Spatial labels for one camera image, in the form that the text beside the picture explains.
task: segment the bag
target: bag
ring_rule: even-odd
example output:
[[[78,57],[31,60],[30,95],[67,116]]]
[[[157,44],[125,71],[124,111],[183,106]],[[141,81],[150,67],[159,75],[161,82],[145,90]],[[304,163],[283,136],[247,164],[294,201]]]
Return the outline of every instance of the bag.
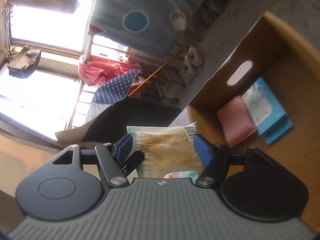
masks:
[[[39,65],[41,50],[29,46],[24,48],[7,64],[9,75],[17,78],[28,78]]]
[[[139,177],[163,178],[171,172],[203,170],[193,150],[196,122],[186,127],[127,126],[127,132],[133,137],[132,152],[145,154],[137,168]]]

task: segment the plastic bag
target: plastic bag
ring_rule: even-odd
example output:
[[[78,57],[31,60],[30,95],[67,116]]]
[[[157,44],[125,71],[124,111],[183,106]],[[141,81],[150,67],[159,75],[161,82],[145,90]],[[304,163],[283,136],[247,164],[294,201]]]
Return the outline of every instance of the plastic bag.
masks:
[[[163,178],[171,172],[203,170],[193,150],[196,123],[187,127],[127,126],[127,132],[133,137],[132,152],[140,150],[145,154],[137,168],[139,177]]]

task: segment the cardboard box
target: cardboard box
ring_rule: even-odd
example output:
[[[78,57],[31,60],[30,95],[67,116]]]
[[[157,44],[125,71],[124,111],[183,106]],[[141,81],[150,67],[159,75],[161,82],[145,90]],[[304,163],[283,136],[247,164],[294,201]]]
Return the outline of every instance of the cardboard box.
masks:
[[[227,81],[245,61],[253,67],[235,85]],[[243,95],[262,76],[293,122],[293,128],[267,145],[257,133],[235,146],[257,146],[301,179],[309,201],[302,220],[320,228],[320,54],[289,25],[266,12],[238,44],[223,66],[170,125],[197,121],[197,133],[211,143],[224,142],[217,110]],[[229,176],[242,170],[230,167]]]

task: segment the wall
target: wall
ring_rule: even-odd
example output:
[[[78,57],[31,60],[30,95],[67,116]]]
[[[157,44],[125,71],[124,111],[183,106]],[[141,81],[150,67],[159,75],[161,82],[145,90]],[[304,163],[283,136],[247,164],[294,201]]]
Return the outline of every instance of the wall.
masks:
[[[0,135],[0,190],[15,196],[20,181],[53,156]]]

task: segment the blue package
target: blue package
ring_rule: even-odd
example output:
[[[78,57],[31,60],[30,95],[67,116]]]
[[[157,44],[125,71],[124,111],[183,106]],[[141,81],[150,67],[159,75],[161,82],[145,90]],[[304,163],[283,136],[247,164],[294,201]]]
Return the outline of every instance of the blue package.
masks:
[[[242,100],[259,135],[265,135],[286,117],[286,112],[262,77],[244,93]]]
[[[271,131],[264,135],[264,139],[267,144],[273,143],[280,136],[282,136],[287,130],[293,126],[293,123],[288,117],[285,117],[279,122]]]

